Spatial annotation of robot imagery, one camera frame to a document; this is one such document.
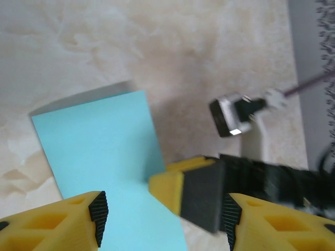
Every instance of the beige marble surface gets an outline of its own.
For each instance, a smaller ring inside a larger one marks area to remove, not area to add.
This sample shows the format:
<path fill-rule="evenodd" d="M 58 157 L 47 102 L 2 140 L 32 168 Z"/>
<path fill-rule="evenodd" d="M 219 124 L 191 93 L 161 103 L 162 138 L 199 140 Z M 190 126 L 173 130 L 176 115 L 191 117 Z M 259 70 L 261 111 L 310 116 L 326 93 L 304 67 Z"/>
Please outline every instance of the beige marble surface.
<path fill-rule="evenodd" d="M 286 1 L 1 1 L 0 218 L 60 199 L 28 114 L 129 79 L 147 91 L 166 163 L 238 154 L 208 102 L 296 83 Z M 298 99 L 265 124 L 271 161 L 306 166 Z M 182 224 L 189 250 L 229 250 Z"/>

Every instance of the yellow 3d-printed part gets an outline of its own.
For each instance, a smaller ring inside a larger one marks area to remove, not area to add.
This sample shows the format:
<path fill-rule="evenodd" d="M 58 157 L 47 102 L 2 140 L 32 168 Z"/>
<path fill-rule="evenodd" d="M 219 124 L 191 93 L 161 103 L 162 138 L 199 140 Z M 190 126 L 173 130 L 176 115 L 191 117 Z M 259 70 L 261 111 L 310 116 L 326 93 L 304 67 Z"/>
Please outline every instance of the yellow 3d-printed part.
<path fill-rule="evenodd" d="M 223 217 L 234 251 L 335 250 L 335 222 L 312 214 L 231 193 Z"/>
<path fill-rule="evenodd" d="M 0 220 L 0 250 L 98 250 L 107 214 L 105 192 L 94 191 L 8 216 Z"/>
<path fill-rule="evenodd" d="M 179 162 L 176 162 L 176 163 L 168 164 L 165 167 L 165 169 L 166 169 L 167 172 L 170 172 L 170 171 L 184 172 L 184 171 L 189 171 L 189 170 L 193 170 L 193 169 L 196 169 L 196 168 L 209 166 L 213 163 L 215 163 L 215 160 L 213 160 L 213 159 L 206 159 L 203 156 L 198 156 L 198 157 L 186 159 L 186 160 L 183 160 L 183 161 L 179 161 Z"/>
<path fill-rule="evenodd" d="M 153 175 L 149 180 L 149 192 L 172 213 L 180 215 L 184 174 L 166 172 Z"/>

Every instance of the marble floor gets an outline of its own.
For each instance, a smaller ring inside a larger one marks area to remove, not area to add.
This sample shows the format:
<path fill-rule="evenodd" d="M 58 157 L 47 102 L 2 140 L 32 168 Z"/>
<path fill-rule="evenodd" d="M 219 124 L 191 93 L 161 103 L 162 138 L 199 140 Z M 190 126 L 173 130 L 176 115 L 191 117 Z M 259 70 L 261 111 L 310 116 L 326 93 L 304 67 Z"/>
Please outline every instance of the marble floor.
<path fill-rule="evenodd" d="M 286 0 L 11 0 L 0 3 L 0 218 L 61 199 L 29 113 L 131 80 L 147 92 L 166 163 L 238 154 L 215 97 L 296 84 Z M 306 167 L 298 98 L 266 117 L 270 159 Z M 182 221 L 189 250 L 229 250 Z"/>

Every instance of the blue card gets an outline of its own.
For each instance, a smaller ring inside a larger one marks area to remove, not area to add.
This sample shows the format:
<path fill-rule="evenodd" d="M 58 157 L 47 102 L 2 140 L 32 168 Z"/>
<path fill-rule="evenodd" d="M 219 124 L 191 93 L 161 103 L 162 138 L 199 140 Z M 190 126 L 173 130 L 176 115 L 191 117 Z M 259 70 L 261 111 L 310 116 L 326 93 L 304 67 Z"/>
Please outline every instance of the blue card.
<path fill-rule="evenodd" d="M 144 92 L 32 117 L 64 199 L 106 191 L 100 250 L 187 250 L 178 217 L 148 191 L 164 163 Z"/>

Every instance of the cable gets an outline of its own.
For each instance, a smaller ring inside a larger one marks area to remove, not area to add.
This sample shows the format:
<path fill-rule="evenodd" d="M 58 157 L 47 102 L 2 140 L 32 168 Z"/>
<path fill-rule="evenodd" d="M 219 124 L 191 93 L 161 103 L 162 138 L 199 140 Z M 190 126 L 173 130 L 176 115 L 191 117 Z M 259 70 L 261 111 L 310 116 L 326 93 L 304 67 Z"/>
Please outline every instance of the cable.
<path fill-rule="evenodd" d="M 293 87 L 291 89 L 288 89 L 287 91 L 284 92 L 285 98 L 288 98 L 290 96 L 293 96 L 295 94 L 301 93 L 302 91 L 313 87 L 316 84 L 320 84 L 321 81 L 324 81 L 330 77 L 335 77 L 335 71 L 330 71 L 325 74 L 320 74 L 317 77 L 310 79 L 306 82 L 300 83 L 298 86 Z"/>

